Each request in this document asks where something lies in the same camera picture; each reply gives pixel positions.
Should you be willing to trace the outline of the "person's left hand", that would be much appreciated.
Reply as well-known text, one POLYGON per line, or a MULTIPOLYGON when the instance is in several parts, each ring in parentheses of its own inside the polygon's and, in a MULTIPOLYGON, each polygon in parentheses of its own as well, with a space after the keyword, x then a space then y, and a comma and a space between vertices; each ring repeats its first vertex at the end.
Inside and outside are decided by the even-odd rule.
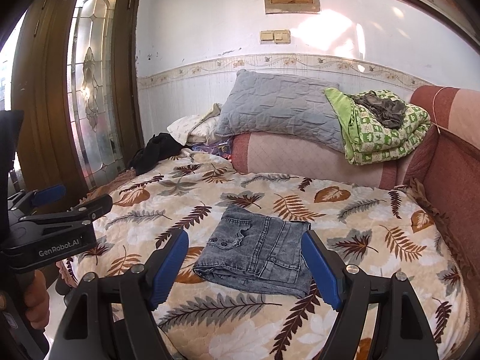
POLYGON ((24 290, 19 315, 38 331, 42 331, 49 324, 50 295, 46 278, 39 270, 35 270, 32 282, 24 290))

